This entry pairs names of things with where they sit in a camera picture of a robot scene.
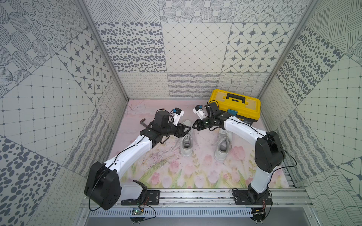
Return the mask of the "white sneaker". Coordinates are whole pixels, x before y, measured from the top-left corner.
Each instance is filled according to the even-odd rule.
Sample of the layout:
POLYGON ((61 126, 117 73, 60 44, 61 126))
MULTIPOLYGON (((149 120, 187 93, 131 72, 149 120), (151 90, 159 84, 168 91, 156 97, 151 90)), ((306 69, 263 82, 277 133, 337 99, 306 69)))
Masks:
POLYGON ((180 139, 180 151, 185 157, 191 156, 193 152, 194 136, 191 129, 184 137, 180 139))
POLYGON ((214 158, 218 162, 223 162, 229 151, 232 149, 232 132, 219 129, 214 158))

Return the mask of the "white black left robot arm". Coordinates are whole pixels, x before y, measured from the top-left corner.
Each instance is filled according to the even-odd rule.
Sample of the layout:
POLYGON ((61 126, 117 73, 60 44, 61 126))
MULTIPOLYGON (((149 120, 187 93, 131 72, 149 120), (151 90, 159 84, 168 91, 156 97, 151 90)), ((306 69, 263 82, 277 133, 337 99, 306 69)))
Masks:
POLYGON ((135 201, 142 205, 147 201, 147 186, 134 180, 121 183, 127 170, 145 153, 157 144, 164 144, 171 136, 181 138, 191 131, 190 126, 179 122, 183 110, 159 109, 154 120, 147 125, 139 136, 115 157, 104 163, 95 162, 87 178, 84 194, 100 208, 109 210, 118 201, 135 201))

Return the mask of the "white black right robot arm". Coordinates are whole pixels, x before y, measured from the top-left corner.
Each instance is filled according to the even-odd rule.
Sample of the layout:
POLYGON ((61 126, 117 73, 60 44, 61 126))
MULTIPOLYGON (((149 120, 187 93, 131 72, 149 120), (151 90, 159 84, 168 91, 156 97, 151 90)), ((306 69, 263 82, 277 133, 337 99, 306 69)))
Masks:
POLYGON ((193 108, 199 118, 192 128, 197 131, 218 127, 243 138, 255 145, 254 162, 257 165, 254 178, 248 185, 248 190, 241 195, 241 191, 232 190, 234 198, 238 201, 247 199, 251 205, 272 205, 272 193, 269 183, 273 174, 286 157, 286 150, 282 147, 280 137, 275 131, 265 132, 244 123, 236 116, 218 108, 216 102, 211 102, 204 109, 202 105, 193 108))

